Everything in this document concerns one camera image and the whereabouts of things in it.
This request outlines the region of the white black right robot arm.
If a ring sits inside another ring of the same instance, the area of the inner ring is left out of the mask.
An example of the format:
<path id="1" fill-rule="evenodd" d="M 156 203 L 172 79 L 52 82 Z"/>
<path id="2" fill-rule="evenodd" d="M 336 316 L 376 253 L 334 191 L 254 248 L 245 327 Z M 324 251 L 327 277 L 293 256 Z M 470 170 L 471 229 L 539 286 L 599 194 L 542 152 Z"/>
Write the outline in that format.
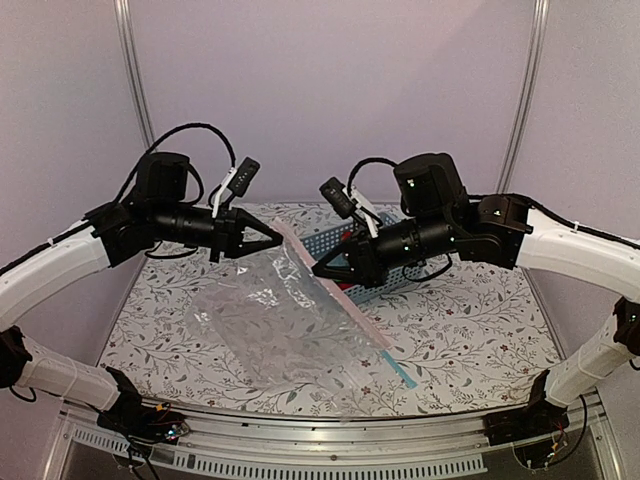
<path id="1" fill-rule="evenodd" d="M 313 274 L 373 288 L 393 268 L 455 253 L 463 261 L 545 270 L 619 294 L 600 330 L 535 378 L 525 406 L 483 419 L 492 445 L 568 427 L 568 407 L 639 355 L 638 242 L 566 220 L 524 195 L 470 195 L 446 153 L 416 155 L 394 164 L 393 174 L 405 219 L 379 227 L 370 217 Z"/>

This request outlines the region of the clear pink zipper bag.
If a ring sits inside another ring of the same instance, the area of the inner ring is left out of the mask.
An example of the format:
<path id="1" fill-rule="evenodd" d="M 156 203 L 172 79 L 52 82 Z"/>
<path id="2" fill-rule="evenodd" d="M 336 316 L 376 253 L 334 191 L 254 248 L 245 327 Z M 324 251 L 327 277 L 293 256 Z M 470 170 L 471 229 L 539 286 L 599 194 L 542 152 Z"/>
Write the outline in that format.
<path id="1" fill-rule="evenodd" d="M 236 262 L 198 292 L 186 312 L 189 331 L 227 347 L 260 388 L 313 380 L 325 367 L 388 347 L 333 282 L 316 278 L 312 257 L 280 219 L 280 246 Z"/>

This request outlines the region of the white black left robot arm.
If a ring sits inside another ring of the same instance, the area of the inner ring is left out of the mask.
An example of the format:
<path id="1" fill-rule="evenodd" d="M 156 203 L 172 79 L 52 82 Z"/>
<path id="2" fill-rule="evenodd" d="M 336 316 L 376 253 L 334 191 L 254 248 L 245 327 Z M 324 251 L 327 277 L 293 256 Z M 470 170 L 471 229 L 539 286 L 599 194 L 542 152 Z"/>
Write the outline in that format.
<path id="1" fill-rule="evenodd" d="M 53 352 L 25 336 L 18 320 L 67 287 L 152 251 L 179 243 L 189 253 L 200 248 L 212 262 L 239 259 L 283 242 L 281 234 L 247 211 L 232 207 L 260 169 L 250 157 L 238 161 L 228 138 L 216 127 L 201 129 L 224 144 L 230 169 L 209 196 L 208 207 L 187 200 L 190 178 L 201 177 L 188 156 L 159 146 L 187 123 L 158 138 L 139 158 L 115 199 L 89 212 L 1 269 L 1 386 L 21 388 L 88 405 L 100 427 L 148 444 L 174 443 L 189 427 L 169 404 L 144 405 L 132 381 L 113 367 L 91 367 Z"/>

